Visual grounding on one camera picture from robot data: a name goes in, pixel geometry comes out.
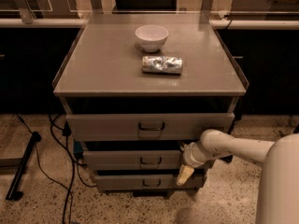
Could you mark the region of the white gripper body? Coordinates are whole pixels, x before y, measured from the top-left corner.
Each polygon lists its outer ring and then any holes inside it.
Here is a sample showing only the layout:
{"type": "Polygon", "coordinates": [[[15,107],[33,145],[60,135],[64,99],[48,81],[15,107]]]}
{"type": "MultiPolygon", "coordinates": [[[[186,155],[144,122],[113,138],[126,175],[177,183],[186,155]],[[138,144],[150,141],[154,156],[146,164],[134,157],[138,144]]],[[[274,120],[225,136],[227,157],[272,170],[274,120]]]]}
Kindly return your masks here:
{"type": "Polygon", "coordinates": [[[183,146],[183,163],[193,168],[198,168],[208,161],[212,161],[212,154],[207,152],[200,141],[191,142],[183,146]]]}

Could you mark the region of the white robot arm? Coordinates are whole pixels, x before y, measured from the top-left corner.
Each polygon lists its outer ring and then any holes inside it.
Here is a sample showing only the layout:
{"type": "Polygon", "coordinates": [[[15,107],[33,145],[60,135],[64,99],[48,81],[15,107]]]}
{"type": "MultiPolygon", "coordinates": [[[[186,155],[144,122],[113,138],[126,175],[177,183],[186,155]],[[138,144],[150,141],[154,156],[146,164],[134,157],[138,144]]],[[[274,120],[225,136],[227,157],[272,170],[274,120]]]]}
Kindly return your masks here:
{"type": "Polygon", "coordinates": [[[184,185],[207,161],[230,155],[262,168],[255,224],[299,224],[299,134],[273,142],[206,130],[183,146],[177,184],[184,185]]]}

